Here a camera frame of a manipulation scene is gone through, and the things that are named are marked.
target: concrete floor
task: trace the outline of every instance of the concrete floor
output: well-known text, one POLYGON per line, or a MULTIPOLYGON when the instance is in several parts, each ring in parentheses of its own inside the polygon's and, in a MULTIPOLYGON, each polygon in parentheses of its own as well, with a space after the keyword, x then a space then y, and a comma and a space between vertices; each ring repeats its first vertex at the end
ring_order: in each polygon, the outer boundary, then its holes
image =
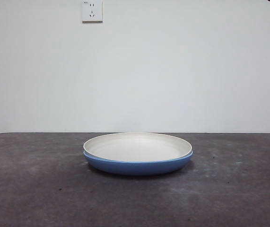
POLYGON ((0 134, 0 227, 270 227, 270 134, 170 133, 192 161, 150 177, 86 164, 101 134, 0 134))

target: plate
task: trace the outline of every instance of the plate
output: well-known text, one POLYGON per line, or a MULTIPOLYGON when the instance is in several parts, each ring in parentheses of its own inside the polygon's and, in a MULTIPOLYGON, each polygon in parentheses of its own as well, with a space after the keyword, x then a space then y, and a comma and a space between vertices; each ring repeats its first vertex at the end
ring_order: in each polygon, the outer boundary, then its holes
POLYGON ((157 175, 186 165, 192 146, 181 138, 157 133, 114 133, 83 145, 89 164, 120 175, 157 175))

